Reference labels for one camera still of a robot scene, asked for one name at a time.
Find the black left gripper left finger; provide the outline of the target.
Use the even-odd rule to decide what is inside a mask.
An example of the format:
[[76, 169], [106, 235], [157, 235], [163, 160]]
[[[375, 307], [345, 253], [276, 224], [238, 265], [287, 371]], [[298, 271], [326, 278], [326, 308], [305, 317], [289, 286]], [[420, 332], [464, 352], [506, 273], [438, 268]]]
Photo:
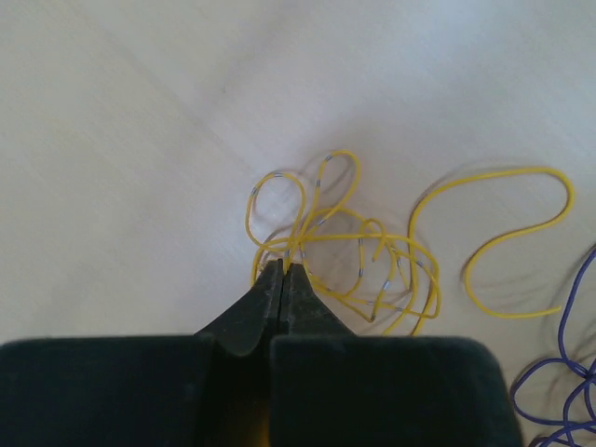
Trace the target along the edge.
[[1, 347], [5, 446], [265, 446], [270, 341], [284, 282], [269, 263], [191, 335], [47, 338]]

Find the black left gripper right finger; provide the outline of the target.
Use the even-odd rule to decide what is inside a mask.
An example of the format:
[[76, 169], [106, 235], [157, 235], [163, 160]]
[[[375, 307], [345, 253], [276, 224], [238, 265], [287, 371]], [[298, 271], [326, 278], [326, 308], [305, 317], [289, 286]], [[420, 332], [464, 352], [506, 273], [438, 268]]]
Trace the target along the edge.
[[270, 345], [274, 446], [520, 446], [500, 365], [463, 337], [290, 331]]

